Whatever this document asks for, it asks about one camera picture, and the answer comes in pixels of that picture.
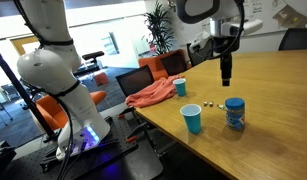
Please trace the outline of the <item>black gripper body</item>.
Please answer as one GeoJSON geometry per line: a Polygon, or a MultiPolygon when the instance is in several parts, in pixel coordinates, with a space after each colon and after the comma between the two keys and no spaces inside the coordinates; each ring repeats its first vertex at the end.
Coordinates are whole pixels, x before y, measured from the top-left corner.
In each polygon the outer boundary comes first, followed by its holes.
{"type": "Polygon", "coordinates": [[[211,38],[207,42],[207,58],[216,57],[223,53],[237,51],[240,46],[240,39],[235,37],[211,38]]]}

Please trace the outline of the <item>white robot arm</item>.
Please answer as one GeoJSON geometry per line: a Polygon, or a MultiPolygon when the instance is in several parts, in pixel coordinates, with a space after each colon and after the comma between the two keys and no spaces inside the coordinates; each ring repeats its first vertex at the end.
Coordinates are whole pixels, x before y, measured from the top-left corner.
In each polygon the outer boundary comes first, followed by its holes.
{"type": "MultiPolygon", "coordinates": [[[[81,65],[65,15],[63,0],[13,0],[26,26],[40,42],[40,47],[22,55],[17,62],[21,78],[44,90],[59,102],[68,122],[58,138],[55,157],[62,160],[97,147],[110,131],[99,114],[89,91],[73,73],[81,65]]],[[[246,19],[244,0],[175,0],[179,19],[195,24],[206,18],[210,31],[195,36],[190,49],[204,46],[209,38],[232,40],[219,52],[235,51],[243,35],[262,28],[259,19],[246,19]]]]}

